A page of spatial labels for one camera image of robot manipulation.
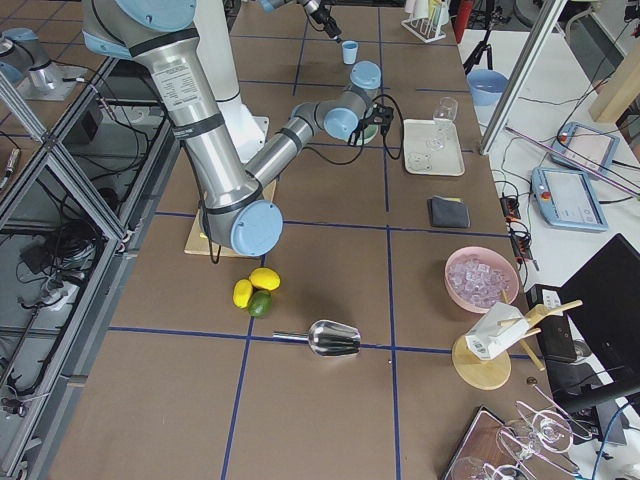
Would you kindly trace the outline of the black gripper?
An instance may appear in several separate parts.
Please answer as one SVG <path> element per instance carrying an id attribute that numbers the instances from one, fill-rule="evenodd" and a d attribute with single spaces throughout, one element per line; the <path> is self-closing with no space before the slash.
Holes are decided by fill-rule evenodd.
<path id="1" fill-rule="evenodd" d="M 318 26 L 322 27 L 330 39 L 338 40 L 340 38 L 340 30 L 336 29 L 336 22 L 331 16 L 331 3 L 308 3 L 307 14 L 315 21 Z"/>
<path id="2" fill-rule="evenodd" d="M 357 138 L 358 134 L 368 126 L 368 124 L 366 123 L 366 118 L 362 119 L 359 121 L 356 129 L 351 133 L 351 135 L 348 138 L 348 144 L 349 145 L 355 145 L 355 139 Z"/>

